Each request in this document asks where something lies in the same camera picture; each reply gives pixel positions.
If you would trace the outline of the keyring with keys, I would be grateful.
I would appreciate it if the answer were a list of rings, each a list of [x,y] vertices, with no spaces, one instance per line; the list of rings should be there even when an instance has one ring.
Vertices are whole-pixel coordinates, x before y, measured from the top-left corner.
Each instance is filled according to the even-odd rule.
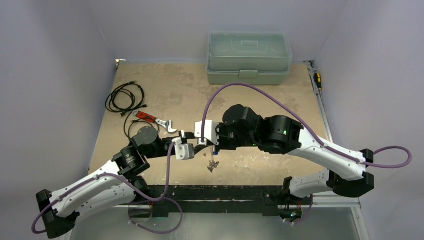
[[[209,164],[206,167],[208,169],[208,171],[210,173],[214,172],[214,169],[216,169],[218,167],[218,165],[220,164],[219,161],[215,161],[215,157],[217,157],[219,155],[219,151],[216,150],[216,147],[213,145],[210,147],[210,160],[209,160]]]

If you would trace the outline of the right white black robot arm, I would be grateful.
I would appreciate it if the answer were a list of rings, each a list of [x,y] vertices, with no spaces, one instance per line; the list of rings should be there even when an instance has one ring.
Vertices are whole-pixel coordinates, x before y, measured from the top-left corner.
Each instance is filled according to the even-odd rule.
[[[321,137],[314,138],[300,122],[288,116],[263,118],[251,108],[237,104],[224,113],[213,132],[217,135],[217,151],[258,147],[268,154],[299,157],[324,167],[312,175],[285,178],[280,196],[288,204],[323,192],[359,198],[375,188],[375,178],[365,166],[373,158],[371,150],[349,150]]]

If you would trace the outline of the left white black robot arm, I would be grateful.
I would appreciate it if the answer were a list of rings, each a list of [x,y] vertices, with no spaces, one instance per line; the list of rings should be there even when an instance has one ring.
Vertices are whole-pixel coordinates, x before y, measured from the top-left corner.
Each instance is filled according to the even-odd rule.
[[[128,146],[93,173],[60,190],[41,190],[36,194],[39,214],[31,231],[47,234],[49,239],[70,232],[77,220],[87,214],[135,202],[138,205],[168,201],[171,157],[190,160],[201,150],[213,146],[216,136],[203,133],[198,122],[195,132],[181,131],[178,136],[160,138],[154,127],[143,127]],[[150,168],[148,159],[167,158],[165,185],[152,194],[141,173]]]

